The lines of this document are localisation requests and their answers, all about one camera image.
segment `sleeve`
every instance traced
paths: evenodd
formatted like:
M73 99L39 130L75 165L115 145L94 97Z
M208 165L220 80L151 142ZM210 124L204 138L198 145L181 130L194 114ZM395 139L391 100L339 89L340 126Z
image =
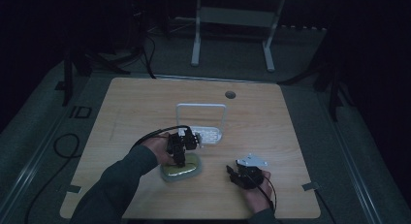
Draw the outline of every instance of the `sleeve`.
M255 213L250 219L248 219L249 224L278 224L279 222L275 219L274 212L271 209L266 208L262 211Z
M81 198L70 223L120 223L139 187L140 177L158 165L150 149L138 145L108 167Z

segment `table leg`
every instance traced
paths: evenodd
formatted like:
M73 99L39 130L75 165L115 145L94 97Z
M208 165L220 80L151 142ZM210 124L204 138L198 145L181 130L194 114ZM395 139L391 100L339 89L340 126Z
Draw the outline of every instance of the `table leg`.
M275 70L274 63L272 61L271 49L269 47L271 46L272 38L274 37L275 29L277 28L278 20L281 15L281 11L283 7L284 7L284 0L281 0L281 2L278 5L277 12L272 20L271 27L269 29L269 37L265 41L263 41L264 57L266 59L267 70L269 72L273 72Z
M191 57L191 65L198 66L200 61L200 46L202 39L200 38L200 11L201 11L201 0L197 0L197 11L196 11L196 37L194 39L193 55Z

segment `wooden table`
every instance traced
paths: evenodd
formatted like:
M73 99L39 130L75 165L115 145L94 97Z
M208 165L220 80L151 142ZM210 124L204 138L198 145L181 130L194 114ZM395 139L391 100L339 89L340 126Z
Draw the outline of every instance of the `wooden table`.
M235 99L225 96L234 91ZM230 182L226 165L253 153L269 163L277 193L277 218L316 218L319 206L312 190L299 142L281 89L276 84L212 80L114 79L86 144L61 216L70 218L84 193L103 170L122 159L143 135L176 125L178 103L216 103L227 106L219 144L188 151L200 156L202 172L195 177L165 182L159 167L143 176L124 218L243 219L251 215L239 188ZM181 124L214 125L211 111L186 111Z

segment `yellow object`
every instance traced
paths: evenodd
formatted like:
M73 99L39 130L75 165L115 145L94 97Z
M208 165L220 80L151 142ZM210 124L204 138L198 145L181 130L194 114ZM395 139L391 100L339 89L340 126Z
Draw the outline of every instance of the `yellow object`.
M162 165L160 167L161 177L165 181L177 181L188 177L196 176L201 172L201 160L197 154L185 154L185 166Z

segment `cable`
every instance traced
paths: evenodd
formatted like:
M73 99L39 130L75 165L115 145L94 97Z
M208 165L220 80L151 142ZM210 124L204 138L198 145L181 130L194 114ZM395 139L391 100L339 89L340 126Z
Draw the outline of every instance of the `cable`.
M143 65L145 66L145 68L147 69L147 72L148 72L148 74L151 76L151 78L152 78L152 79L157 79L157 78L154 76L154 74L153 74L153 72L152 72L152 70L151 70L151 60L153 59L153 55L154 55L154 51L155 51L155 42L154 42L154 40L153 40L152 38L150 38L150 37L148 37L148 36L146 36L146 38L152 42L152 44L153 44L153 50L152 50L152 52L151 52L150 58L147 58L147 53L146 53L146 51L145 51L145 47L142 48L142 53L144 54L144 59L145 59L145 64L144 64L144 62L142 62L142 64L143 64Z
M253 182L253 183L257 186L258 190L260 190L260 192L263 193L263 195L264 195L264 196L266 197L266 199L267 199L267 202L269 203L269 207L270 207L271 210L275 213L275 211L277 210L277 194L276 194L276 192L275 192L274 186L272 185L271 181L269 181L269 179L264 176L264 178L269 182L269 184L270 184L270 186L271 186L271 188L272 188L272 191L274 192L274 203L272 202L271 198L269 198L269 196L267 195L267 193L264 192L264 190L260 187L260 185L257 184L256 181L254 181L254 179L253 179L251 176L249 176L248 174L245 174L245 175L251 180L251 182Z
M153 132L151 132L151 133L143 136L142 138L140 138L140 139L131 147L130 151L131 151L135 146L137 146L137 145L139 145L139 144L142 144L142 143L143 143L145 140L147 140L147 139L153 138L153 137L155 137L155 136L157 136L157 135L159 135L159 134L161 134L161 133L163 133L163 132L166 132L166 131L169 131L169 130L173 130L173 129L179 129L179 128L186 128L186 129L188 129L188 130L191 131L191 128L190 128L190 126L188 126L188 125L176 125L176 126L169 127L169 128L166 128L166 129L159 129L159 130L153 131Z
M323 197L320 195L320 193L315 189L314 190L315 194L318 195L318 197L320 198L321 202L323 203L324 207L326 208L327 212L330 215L330 218L332 219L332 223L336 223L334 217L332 216L332 212L330 211L329 207L327 206L326 202L324 201Z
M173 32L176 32L176 31L178 31L178 30L181 30L181 29L183 29L183 28L189 27L189 26L191 26L191 25L194 25L195 23L196 23L196 21L193 20L193 21L191 21L190 23L186 23L186 24L176 24L175 26L179 26L179 27L170 30L170 33L173 33ZM154 34L154 35L160 35L160 34L163 35L163 33L154 32L154 30L157 29L157 28L158 28L157 26L152 27L152 28L148 29L147 32L148 32L149 34Z
M68 155L68 156L60 153L60 152L58 151L58 149L57 149L57 144L58 144L58 142L59 142L62 138L65 138L65 137L74 137L74 138L76 139L76 141L77 141L75 150L73 150L72 154L70 154L70 155ZM66 162L63 164L63 166L61 166L60 169L58 169L58 171L45 183L45 185L43 185L43 187L40 189L40 191L36 194L36 196L34 197L34 199L31 201L31 203L30 203L30 205L29 205L29 207L28 207L28 210L26 211L25 216L24 216L24 223L25 223L25 224L28 224L28 218L29 218L29 216L30 216L30 211L31 211L31 209L33 208L34 204L36 203L37 199L40 197L40 195L41 195L41 194L43 193L43 191L46 189L46 187L54 180L54 178L55 178L59 173L61 173L61 171L67 166L67 164L70 163L70 161L71 161L72 159L81 157L81 154L75 155L75 154L77 153L78 149L79 149L79 137L78 137L77 135L75 135L75 134L65 134L65 135L62 135L62 136L60 136L59 138L57 138L57 139L54 141L53 149L54 149L54 152L55 152L58 156L60 156L60 157L62 157L62 158L66 158L67 161L66 161Z

